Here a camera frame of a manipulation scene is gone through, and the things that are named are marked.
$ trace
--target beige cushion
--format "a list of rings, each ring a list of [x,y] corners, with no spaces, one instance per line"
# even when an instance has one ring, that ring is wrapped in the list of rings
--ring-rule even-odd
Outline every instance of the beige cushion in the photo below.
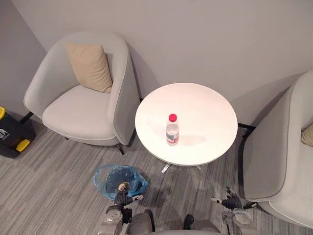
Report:
[[[313,146],[313,123],[301,132],[301,142]]]
[[[67,55],[80,84],[110,93],[112,79],[102,45],[66,43]]]

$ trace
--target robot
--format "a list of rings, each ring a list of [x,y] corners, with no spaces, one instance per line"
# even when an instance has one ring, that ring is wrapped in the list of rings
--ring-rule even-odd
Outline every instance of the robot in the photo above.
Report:
[[[156,232],[151,210],[132,216],[132,209],[124,208],[134,201],[142,200],[143,196],[128,197],[129,184],[123,182],[118,187],[118,193],[114,205],[107,209],[104,222],[102,223],[99,235],[221,235],[214,228],[203,227],[200,230],[193,230],[194,217],[188,214],[184,221],[182,230],[169,230]],[[212,202],[219,203],[231,211],[224,212],[223,222],[227,226],[229,235],[260,235],[253,227],[251,216],[233,191],[227,187],[227,199],[211,198]]]

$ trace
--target bottle label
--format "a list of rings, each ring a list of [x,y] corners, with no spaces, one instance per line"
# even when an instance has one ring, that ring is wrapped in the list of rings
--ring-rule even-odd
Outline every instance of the bottle label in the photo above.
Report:
[[[169,143],[176,143],[178,141],[178,135],[171,135],[166,133],[166,139]]]

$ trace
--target yellow latch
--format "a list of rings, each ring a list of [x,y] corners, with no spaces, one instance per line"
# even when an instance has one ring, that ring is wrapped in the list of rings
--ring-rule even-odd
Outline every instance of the yellow latch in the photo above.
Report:
[[[0,106],[0,120],[4,117],[5,115],[5,108]]]
[[[16,147],[16,150],[18,150],[19,152],[22,152],[24,149],[26,149],[26,147],[29,144],[30,144],[30,141],[25,139],[18,144],[18,146]]]

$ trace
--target red bottle cap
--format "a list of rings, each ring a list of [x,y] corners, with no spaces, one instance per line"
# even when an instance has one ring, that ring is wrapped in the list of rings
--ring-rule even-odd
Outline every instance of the red bottle cap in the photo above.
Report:
[[[169,120],[170,120],[171,122],[176,121],[176,120],[177,120],[176,114],[171,114],[171,115],[169,116]]]

